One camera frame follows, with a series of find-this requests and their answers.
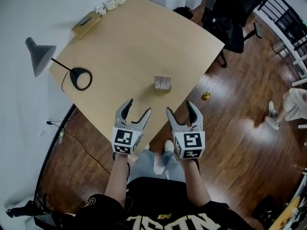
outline black power cord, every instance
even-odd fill
[[[79,113],[79,111],[76,111],[75,114],[70,119],[67,120],[67,122],[71,121],[78,113]],[[63,122],[63,120],[47,121],[47,124],[52,125],[52,124],[56,124],[57,122]]]
[[[59,126],[57,126],[56,124],[51,123],[50,121],[47,121],[47,124],[48,124],[48,125],[55,125],[56,127],[59,128]],[[100,164],[100,166],[105,170],[106,173],[111,174],[111,173],[105,168],[105,166],[102,165],[101,162],[99,162],[96,158],[94,158],[94,157],[84,148],[84,145],[82,144],[82,142],[81,142],[78,138],[76,138],[74,135],[72,135],[71,133],[69,133],[68,131],[66,131],[64,128],[63,128],[62,130],[63,130],[64,132],[66,132],[67,134],[71,135],[72,137],[74,137],[75,139],[77,139],[78,142],[81,144],[83,150],[84,150],[92,159],[94,159],[96,162],[98,162],[98,163]]]
[[[65,91],[63,90],[63,82],[64,82],[64,80],[65,80],[65,78],[66,78],[67,73],[69,73],[69,71],[66,72],[66,74],[65,74],[65,76],[64,76],[64,78],[63,78],[62,84],[61,84],[61,89],[62,89],[63,92],[65,92]]]

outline wooden table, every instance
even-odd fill
[[[92,85],[76,90],[67,75],[63,89],[88,120],[109,140],[115,112],[133,98],[127,121],[152,114],[138,145],[142,150],[166,123],[166,107],[176,110],[217,57],[224,44],[200,26],[148,0],[127,0],[108,11],[84,38],[74,38],[57,60],[93,74]],[[50,68],[59,85],[66,70]],[[79,86],[88,83],[81,76]],[[172,78],[171,92],[154,90],[154,76]]]

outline desk lamp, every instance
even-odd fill
[[[93,77],[89,70],[80,67],[69,69],[62,63],[52,58],[54,52],[56,51],[56,46],[37,45],[31,37],[28,37],[26,39],[25,44],[27,45],[27,48],[29,49],[31,54],[32,67],[35,77],[38,77],[43,72],[48,62],[52,60],[70,72],[71,82],[77,90],[84,91],[88,87],[90,87]],[[88,73],[90,75],[90,82],[85,88],[79,88],[77,80],[79,76],[83,73]]]

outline lamp base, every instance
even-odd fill
[[[90,82],[85,88],[79,88],[77,81],[78,81],[78,78],[80,77],[80,75],[83,74],[83,73],[88,73],[90,75]],[[71,69],[70,77],[71,77],[72,84],[79,91],[84,91],[88,87],[90,87],[92,80],[93,80],[93,76],[92,76],[91,72],[89,70],[81,68],[81,67],[76,67],[76,68]]]

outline chair leg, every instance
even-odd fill
[[[201,18],[201,22],[203,24],[205,24],[205,20],[206,20],[208,12],[209,12],[208,9],[205,8],[205,11],[203,12],[203,15],[202,15],[202,18]]]
[[[249,34],[247,34],[245,37],[244,37],[244,41],[246,41],[247,39],[251,38],[253,35],[256,34],[256,30],[252,30]]]
[[[224,64],[223,64],[222,67],[223,67],[223,68],[228,67],[223,50],[221,50],[220,54],[221,54],[221,57],[222,57],[222,59],[223,59],[223,61],[224,61]]]

